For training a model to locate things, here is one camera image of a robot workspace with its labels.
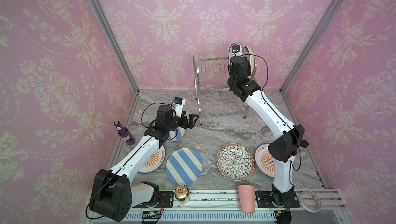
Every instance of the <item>blue striped plate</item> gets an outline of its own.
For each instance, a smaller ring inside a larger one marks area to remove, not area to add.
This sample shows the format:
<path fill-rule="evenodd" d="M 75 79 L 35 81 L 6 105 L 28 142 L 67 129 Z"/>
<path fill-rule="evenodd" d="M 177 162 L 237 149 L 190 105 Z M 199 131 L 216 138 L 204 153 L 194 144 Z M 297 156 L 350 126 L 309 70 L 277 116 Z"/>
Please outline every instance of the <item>blue striped plate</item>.
<path fill-rule="evenodd" d="M 189 148 L 176 150 L 166 162 L 166 175 L 176 185 L 193 183 L 202 172 L 202 159 Z"/>
<path fill-rule="evenodd" d="M 185 133 L 185 129 L 183 129 L 183 128 L 176 128 L 176 130 L 177 130 L 177 135 L 176 135 L 176 131 L 173 131 L 173 130 L 171 130 L 171 131 L 169 131 L 169 137 L 168 137 L 168 139 L 166 140 L 167 142 L 174 142 L 174 141 L 177 141 L 178 139 L 180 139 L 183 135 L 184 135 L 184 133 Z"/>

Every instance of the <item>soda can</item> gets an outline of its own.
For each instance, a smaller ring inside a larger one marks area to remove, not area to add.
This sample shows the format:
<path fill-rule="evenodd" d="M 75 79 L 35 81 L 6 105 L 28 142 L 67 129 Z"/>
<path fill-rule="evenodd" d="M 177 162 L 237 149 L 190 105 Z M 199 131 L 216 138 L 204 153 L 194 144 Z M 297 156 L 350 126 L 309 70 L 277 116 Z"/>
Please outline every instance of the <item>soda can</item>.
<path fill-rule="evenodd" d="M 179 185 L 175 189 L 175 197 L 179 203 L 187 203 L 189 201 L 190 191 L 185 185 Z"/>

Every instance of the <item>robotic arm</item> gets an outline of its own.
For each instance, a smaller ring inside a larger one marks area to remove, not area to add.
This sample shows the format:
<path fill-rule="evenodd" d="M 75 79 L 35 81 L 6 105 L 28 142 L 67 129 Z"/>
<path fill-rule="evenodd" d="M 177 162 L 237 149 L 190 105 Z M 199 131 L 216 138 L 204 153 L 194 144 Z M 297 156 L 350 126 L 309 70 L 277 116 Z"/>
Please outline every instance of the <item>robotic arm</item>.
<path fill-rule="evenodd" d="M 144 163 L 168 139 L 169 132 L 177 127 L 193 128 L 199 115 L 186 117 L 183 106 L 186 100 L 175 98 L 172 105 L 161 105 L 157 118 L 152 121 L 136 147 L 110 170 L 101 169 L 95 176 L 89 209 L 115 221 L 121 221 L 131 207 L 146 203 L 155 206 L 159 187 L 142 182 L 131 187 L 131 181 Z"/>
<path fill-rule="evenodd" d="M 242 56 L 240 45 L 231 46 L 229 58 L 228 85 L 243 102 L 252 107 L 268 125 L 276 140 L 268 146 L 275 162 L 275 179 L 272 184 L 272 197 L 277 206 L 283 206 L 294 196 L 291 164 L 299 146 L 308 147 L 303 140 L 304 128 L 295 126 L 283 116 L 262 92 L 260 86 L 252 79 L 249 58 Z"/>

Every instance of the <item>stainless steel dish rack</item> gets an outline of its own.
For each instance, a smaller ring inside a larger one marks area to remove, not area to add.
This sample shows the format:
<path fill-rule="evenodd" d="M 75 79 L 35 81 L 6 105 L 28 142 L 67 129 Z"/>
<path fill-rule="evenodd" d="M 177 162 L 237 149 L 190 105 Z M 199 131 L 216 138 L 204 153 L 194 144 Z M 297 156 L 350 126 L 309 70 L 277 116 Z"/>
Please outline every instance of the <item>stainless steel dish rack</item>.
<path fill-rule="evenodd" d="M 195 98 L 198 101 L 200 124 L 204 117 L 244 113 L 249 106 L 229 91 L 228 57 L 197 59 L 193 55 Z"/>

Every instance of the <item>wall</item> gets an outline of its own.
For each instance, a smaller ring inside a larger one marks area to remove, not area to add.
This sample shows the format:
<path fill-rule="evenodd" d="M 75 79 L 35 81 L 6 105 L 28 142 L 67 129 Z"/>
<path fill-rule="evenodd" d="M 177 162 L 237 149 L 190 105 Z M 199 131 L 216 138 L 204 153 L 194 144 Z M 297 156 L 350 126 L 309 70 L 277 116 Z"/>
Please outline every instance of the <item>wall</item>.
<path fill-rule="evenodd" d="M 396 218 L 396 0 L 344 0 L 286 93 L 356 224 Z"/>
<path fill-rule="evenodd" d="M 330 0 L 100 0 L 140 89 L 193 89 L 192 54 L 231 43 L 267 59 L 279 89 Z M 256 79 L 263 85 L 265 64 Z"/>
<path fill-rule="evenodd" d="M 87 0 L 0 0 L 0 223 L 79 223 L 133 96 Z"/>

